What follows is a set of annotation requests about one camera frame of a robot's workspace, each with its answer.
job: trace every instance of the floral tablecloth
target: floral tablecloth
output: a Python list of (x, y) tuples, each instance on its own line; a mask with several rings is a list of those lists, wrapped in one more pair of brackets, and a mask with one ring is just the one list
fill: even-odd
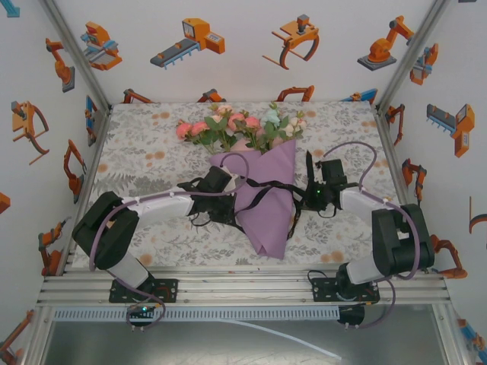
[[(248, 110), (262, 117), (268, 103), (232, 103), (235, 110)], [(210, 167), (202, 146), (177, 139), (177, 121), (203, 120), (210, 116), (208, 103), (120, 104), (110, 120), (103, 153), (97, 168), (90, 206), (105, 191), (120, 196), (160, 192), (177, 183), (203, 177)], [(378, 159), (364, 185), (382, 197), (396, 198), (377, 125), (367, 102), (279, 103), (284, 114), (303, 110), (307, 120), (303, 139), (298, 140), (296, 185), (305, 187), (306, 150), (318, 161), (331, 147), (344, 141), (364, 141), (377, 149)], [(362, 146), (345, 146), (332, 153), (340, 158), (349, 182), (357, 182), (372, 160)], [(210, 223), (194, 227), (187, 217), (162, 221), (137, 229), (129, 251), (144, 265), (291, 265), (347, 262), (371, 251), (371, 229), (353, 214), (339, 211), (332, 219), (304, 211), (294, 236), (287, 242), (284, 260), (259, 256), (239, 230)], [(78, 247), (72, 267), (88, 266), (88, 257)]]

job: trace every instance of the white cable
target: white cable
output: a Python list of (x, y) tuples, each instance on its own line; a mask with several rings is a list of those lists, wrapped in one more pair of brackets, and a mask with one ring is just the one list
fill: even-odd
[(336, 355), (336, 354), (334, 354), (332, 352), (329, 352), (327, 350), (324, 350), (322, 348), (319, 348), (319, 347), (315, 346), (314, 344), (310, 344), (309, 342), (303, 341), (303, 340), (301, 340), (299, 338), (293, 337), (291, 335), (286, 335), (285, 333), (277, 332), (277, 331), (274, 331), (272, 329), (269, 329), (269, 328), (266, 328), (266, 327), (262, 327), (260, 325), (254, 325), (252, 323), (247, 323), (247, 322), (232, 321), (230, 319), (218, 319), (216, 322), (230, 323), (232, 325), (243, 325), (243, 326), (246, 326), (246, 327), (251, 327), (252, 329), (259, 329), (260, 331), (272, 333), (273, 335), (281, 336), (283, 338), (287, 338), (288, 340), (295, 341), (298, 344), (303, 344), (304, 346), (307, 346), (309, 348), (312, 348), (313, 350), (316, 350), (316, 351), (318, 351), (321, 354), (324, 354), (326, 356), (334, 357), (334, 358), (336, 358), (338, 360), (341, 360), (342, 359), (342, 357), (340, 357), (339, 355)]

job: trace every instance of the black mounting plate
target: black mounting plate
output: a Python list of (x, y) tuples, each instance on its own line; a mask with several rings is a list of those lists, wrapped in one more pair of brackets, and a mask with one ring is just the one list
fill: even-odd
[[(154, 279), (155, 290), (152, 294), (162, 299), (165, 303), (176, 303), (177, 283), (177, 279)], [(136, 299), (136, 297), (138, 298), (138, 294), (131, 292), (117, 280), (112, 281), (110, 297), (108, 298), (110, 303), (137, 303), (140, 300)]]
[(347, 303), (350, 301), (375, 304), (380, 300), (379, 290), (374, 290), (372, 283), (357, 285), (354, 296), (350, 298), (343, 298), (338, 294), (335, 278), (311, 278), (311, 286), (313, 289), (313, 300), (315, 302)]

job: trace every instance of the light blue flower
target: light blue flower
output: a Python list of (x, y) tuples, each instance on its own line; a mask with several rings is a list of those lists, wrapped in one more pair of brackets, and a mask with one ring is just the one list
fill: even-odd
[(268, 110), (264, 117), (260, 120), (260, 124), (262, 125), (262, 127), (267, 122), (271, 122), (276, 128), (279, 127), (279, 124), (281, 124), (281, 120), (279, 119), (278, 111), (276, 109)]

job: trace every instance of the metal floor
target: metal floor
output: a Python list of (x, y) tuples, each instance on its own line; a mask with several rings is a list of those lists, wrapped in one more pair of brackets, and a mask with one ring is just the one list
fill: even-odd
[[(365, 321), (381, 314), (367, 308)], [(286, 338), (219, 322), (166, 322), (148, 333), (124, 323), (56, 322), (43, 364), (98, 365), (406, 365), (445, 363), (431, 306), (397, 306), (387, 321), (344, 330), (335, 321), (254, 322), (342, 357), (342, 362)]]

